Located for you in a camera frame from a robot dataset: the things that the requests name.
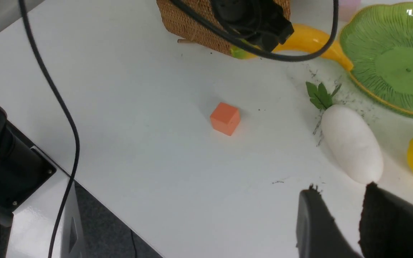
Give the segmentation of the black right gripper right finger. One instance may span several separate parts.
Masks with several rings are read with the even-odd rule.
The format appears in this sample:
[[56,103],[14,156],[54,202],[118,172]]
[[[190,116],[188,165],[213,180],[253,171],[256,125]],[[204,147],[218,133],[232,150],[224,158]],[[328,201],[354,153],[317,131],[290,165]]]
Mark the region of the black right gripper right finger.
[[413,204],[369,183],[359,233],[366,258],[413,258]]

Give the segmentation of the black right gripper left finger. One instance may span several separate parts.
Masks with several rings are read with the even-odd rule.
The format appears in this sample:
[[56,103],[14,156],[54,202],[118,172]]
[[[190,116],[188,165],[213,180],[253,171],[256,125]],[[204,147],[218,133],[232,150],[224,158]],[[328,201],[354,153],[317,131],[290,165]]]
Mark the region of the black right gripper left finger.
[[300,191],[296,247],[300,258],[360,258],[340,232],[318,186]]

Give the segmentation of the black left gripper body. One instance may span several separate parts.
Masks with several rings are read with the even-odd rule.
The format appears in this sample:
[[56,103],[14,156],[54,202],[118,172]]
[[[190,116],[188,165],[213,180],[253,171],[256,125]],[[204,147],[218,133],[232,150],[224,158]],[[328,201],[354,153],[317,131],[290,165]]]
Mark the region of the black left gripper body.
[[283,8],[273,0],[211,0],[213,15],[231,36],[272,52],[294,33]]

